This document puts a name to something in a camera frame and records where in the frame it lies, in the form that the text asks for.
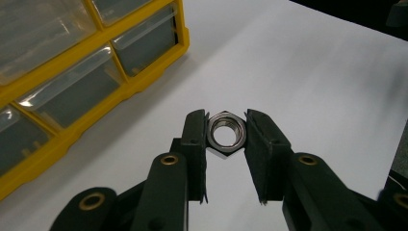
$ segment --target yellow frame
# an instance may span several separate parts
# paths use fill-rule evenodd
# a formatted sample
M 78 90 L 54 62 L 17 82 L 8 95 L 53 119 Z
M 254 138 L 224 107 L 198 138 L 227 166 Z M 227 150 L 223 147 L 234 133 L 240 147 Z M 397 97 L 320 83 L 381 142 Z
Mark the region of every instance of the yellow frame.
M 145 90 L 164 73 L 169 65 L 183 56 L 190 46 L 189 30 L 185 27 L 184 22 L 182 0 L 152 0 L 135 12 L 130 13 L 108 27 L 103 26 L 91 0 L 85 0 L 84 3 L 96 25 L 96 33 L 85 38 L 46 64 L 27 73 L 22 78 L 9 85 L 0 86 L 0 108 L 6 105 L 13 105 L 21 113 L 29 117 L 39 127 L 51 135 L 51 139 L 47 144 L 7 173 L 0 176 L 0 200 L 5 198 L 20 185 L 35 179 L 42 172 L 51 167 L 63 155 L 65 155 L 69 146 L 75 143 L 81 137 L 82 133 L 91 127 L 93 123 L 124 99 L 129 98 L 137 92 Z M 115 64 L 123 78 L 123 84 L 118 90 L 105 98 L 101 103 L 75 121 L 68 128 L 58 131 L 34 114 L 25 111 L 14 102 L 19 96 L 56 76 L 76 62 L 85 58 L 97 48 L 105 44 L 110 44 L 111 39 L 129 30 L 170 3 L 176 3 L 177 5 L 178 13 L 174 17 L 176 21 L 178 43 L 153 64 L 140 72 L 137 77 L 133 78 L 126 76 L 115 51 L 112 49 L 114 51 Z

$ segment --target storage drawer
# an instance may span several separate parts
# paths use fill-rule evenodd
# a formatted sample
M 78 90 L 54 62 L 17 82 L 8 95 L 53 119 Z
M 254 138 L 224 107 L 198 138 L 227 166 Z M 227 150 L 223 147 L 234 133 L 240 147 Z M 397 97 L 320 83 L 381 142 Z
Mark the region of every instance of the storage drawer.
M 151 0 L 93 0 L 92 3 L 98 11 L 102 23 L 105 26 L 109 26 L 150 1 Z
M 137 75 L 177 43 L 176 9 L 175 4 L 170 4 L 113 39 L 116 54 L 128 76 Z
M 48 142 L 48 135 L 11 106 L 0 109 L 0 176 Z
M 62 129 L 114 92 L 119 84 L 111 47 L 105 46 L 23 95 L 17 103 Z
M 81 0 L 1 1 L 0 21 L 0 85 L 95 32 Z

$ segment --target yellow storage box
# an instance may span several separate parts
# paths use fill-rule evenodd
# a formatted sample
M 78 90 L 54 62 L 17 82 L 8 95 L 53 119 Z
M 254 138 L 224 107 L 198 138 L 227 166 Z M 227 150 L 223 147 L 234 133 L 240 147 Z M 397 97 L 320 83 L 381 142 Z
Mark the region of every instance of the yellow storage box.
M 0 200 L 187 51 L 182 6 L 181 0 L 0 3 L 0 20 L 9 22 L 0 29 Z

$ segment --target transparent drawer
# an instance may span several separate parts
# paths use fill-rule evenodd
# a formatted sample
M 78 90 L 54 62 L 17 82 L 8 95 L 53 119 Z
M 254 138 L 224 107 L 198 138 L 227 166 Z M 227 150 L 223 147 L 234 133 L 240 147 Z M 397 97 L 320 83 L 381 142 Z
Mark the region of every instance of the transparent drawer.
M 3 0 L 0 21 L 0 85 L 95 32 L 81 0 Z
M 102 23 L 109 26 L 151 0 L 93 0 Z
M 0 175 L 48 142 L 49 137 L 11 106 L 0 109 Z
M 176 9 L 170 4 L 112 40 L 127 75 L 135 76 L 177 43 Z
M 17 103 L 62 129 L 110 95 L 119 84 L 111 47 L 105 46 L 21 96 Z

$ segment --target white table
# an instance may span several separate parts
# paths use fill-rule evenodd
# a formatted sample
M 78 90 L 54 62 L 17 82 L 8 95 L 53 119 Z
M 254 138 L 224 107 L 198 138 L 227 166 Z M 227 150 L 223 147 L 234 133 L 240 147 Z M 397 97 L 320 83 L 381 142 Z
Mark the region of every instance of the white table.
M 196 109 L 264 112 L 293 151 L 377 197 L 408 116 L 406 41 L 287 0 L 186 0 L 185 16 L 188 54 L 1 201 L 0 230 L 48 230 L 76 193 L 138 184 Z M 190 203 L 192 231 L 287 230 L 280 202 L 259 204 L 242 151 L 207 160 L 210 203 Z

